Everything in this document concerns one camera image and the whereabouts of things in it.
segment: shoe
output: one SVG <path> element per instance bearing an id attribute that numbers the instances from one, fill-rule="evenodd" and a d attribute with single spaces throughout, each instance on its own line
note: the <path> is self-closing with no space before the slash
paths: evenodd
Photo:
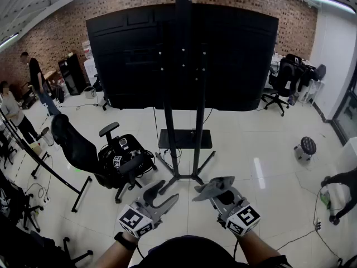
<path id="1" fill-rule="evenodd" d="M 340 219 L 336 218 L 336 216 L 330 216 L 329 221 L 335 226 L 337 226 L 340 223 Z"/>
<path id="2" fill-rule="evenodd" d="M 325 186 L 327 186 L 327 180 L 328 179 L 331 179 L 331 177 L 330 176 L 326 176 L 325 178 L 324 178 L 324 180 L 321 182 L 321 187 L 323 188 L 323 187 L 325 187 Z"/>

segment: white tile floor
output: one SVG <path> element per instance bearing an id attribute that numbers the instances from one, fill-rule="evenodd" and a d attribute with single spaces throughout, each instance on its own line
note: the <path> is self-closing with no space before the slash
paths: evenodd
<path id="1" fill-rule="evenodd" d="M 64 105 L 95 102 L 85 100 L 81 95 L 69 97 Z M 75 108 L 61 110 L 69 116 L 73 126 L 96 145 L 98 151 L 106 143 L 105 138 L 100 138 L 98 132 L 114 121 L 120 123 L 120 127 L 113 132 L 114 135 L 130 133 L 136 136 L 146 149 L 152 152 L 158 150 L 152 108 L 120 111 L 108 107 L 107 111 L 103 111 L 99 107 L 84 106 L 78 111 Z M 51 118 L 46 119 L 46 110 L 40 102 L 36 102 L 25 114 L 38 131 L 50 125 Z M 175 111 L 176 128 L 193 128 L 195 115 L 195 112 Z M 165 128 L 163 111 L 156 111 L 156 116 L 160 132 L 161 128 Z M 279 109 L 275 106 L 270 106 L 268 110 L 251 112 L 213 110 L 205 129 L 211 130 L 213 149 L 217 153 L 201 173 L 201 178 L 203 181 L 209 181 L 216 176 L 234 175 L 234 186 L 257 206 L 262 215 L 262 220 L 255 229 L 262 239 L 274 248 L 279 248 L 313 230 L 316 197 L 312 192 L 317 193 L 323 177 L 333 171 L 334 159 L 341 149 L 341 144 L 331 126 L 324 124 L 310 105 L 302 106 L 297 103 L 286 110 L 284 117 L 280 116 Z M 317 144 L 317 154 L 310 162 L 298 162 L 293 150 L 303 136 L 312 137 Z M 57 150 L 55 146 L 47 147 L 43 140 L 41 147 L 52 155 L 54 170 L 80 189 L 90 174 L 71 167 L 61 149 Z M 211 151 L 202 150 L 201 164 Z M 180 172 L 187 174 L 192 168 L 192 162 L 193 150 L 183 150 Z M 171 178 L 164 166 L 158 162 L 157 164 L 158 172 L 146 174 L 141 179 L 143 184 L 151 180 Z M 34 182 L 47 186 L 50 174 L 46 170 L 39 170 L 36 181 L 30 177 L 35 166 L 35 162 L 20 150 L 14 157 L 14 165 L 9 165 L 5 174 L 25 190 Z M 116 217 L 124 204 L 132 202 L 138 191 L 138 188 L 127 191 L 123 203 L 117 205 L 114 201 L 116 191 L 100 186 L 95 178 L 93 179 L 78 212 L 72 213 L 71 207 L 76 194 L 52 177 L 49 188 L 50 202 L 36 217 L 43 236 L 53 238 L 58 245 L 62 245 L 64 236 L 71 238 L 69 247 L 73 256 L 87 249 L 93 250 L 93 258 L 87 260 L 91 263 L 113 243 L 113 236 L 120 230 Z M 178 203 L 163 217 L 163 224 L 141 239 L 139 246 L 144 255 L 163 241 L 185 234 L 207 237 L 233 253 L 235 239 L 230 232 L 216 223 L 217 213 L 210 203 L 191 201 L 196 196 L 195 185 L 195 182 L 188 180 L 177 182 L 170 187 L 166 196 L 160 197 L 162 200 L 171 194 L 180 194 Z M 42 204 L 42 200 L 37 197 L 38 189 L 39 187 L 34 185 L 30 191 L 35 195 L 33 202 Z M 335 208 L 343 205 L 344 203 L 334 201 Z M 347 257 L 351 256 L 349 232 L 353 224 L 349 222 L 348 217 L 344 217 L 339 226 L 331 225 L 328 222 L 329 213 L 320 201 L 317 202 L 317 215 L 322 222 L 322 237 L 334 251 L 347 260 Z M 293 267 L 331 267 L 336 263 L 336 258 L 316 233 L 289 244 L 281 252 L 286 254 Z M 136 252 L 132 264 L 137 264 L 140 259 Z M 237 259 L 245 262 L 240 248 Z"/>

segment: large black monitor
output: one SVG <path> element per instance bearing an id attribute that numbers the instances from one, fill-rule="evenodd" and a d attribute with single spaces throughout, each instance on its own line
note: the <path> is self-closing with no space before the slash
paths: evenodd
<path id="1" fill-rule="evenodd" d="M 175 4 L 144 6 L 87 20 L 91 49 L 108 103 L 115 108 L 197 108 L 200 45 L 207 44 L 207 108 L 258 107 L 268 76 L 278 19 L 227 6 L 192 4 L 182 34 Z M 163 65 L 158 49 L 164 49 Z M 160 68 L 165 67 L 165 83 Z"/>

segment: jeans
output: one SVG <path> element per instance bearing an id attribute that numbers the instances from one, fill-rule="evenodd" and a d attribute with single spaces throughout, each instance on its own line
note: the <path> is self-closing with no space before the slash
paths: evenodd
<path id="1" fill-rule="evenodd" d="M 41 103 L 48 109 L 50 115 L 57 115 L 61 112 L 55 106 L 54 101 L 49 96 L 47 91 L 44 89 L 44 93 L 41 93 L 39 90 L 36 91 L 38 98 L 40 99 Z"/>
<path id="2" fill-rule="evenodd" d="M 21 123 L 17 126 L 17 128 L 20 130 L 20 132 L 23 135 L 23 138 L 25 138 L 26 142 L 29 144 L 34 143 L 33 138 L 37 138 L 38 134 L 35 131 L 35 129 L 33 128 L 30 120 L 28 120 L 26 118 L 26 116 L 23 118 L 23 120 L 21 121 Z"/>

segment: round stool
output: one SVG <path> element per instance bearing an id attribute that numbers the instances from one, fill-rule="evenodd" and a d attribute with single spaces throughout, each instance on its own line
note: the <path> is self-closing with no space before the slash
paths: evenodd
<path id="1" fill-rule="evenodd" d="M 298 158 L 299 160 L 302 158 L 303 155 L 307 155 L 308 158 L 306 161 L 310 161 L 311 156 L 316 153 L 316 144 L 310 137 L 304 137 L 301 139 L 301 143 L 297 145 L 294 150 L 296 150 L 299 146 L 303 151 L 303 154 Z"/>

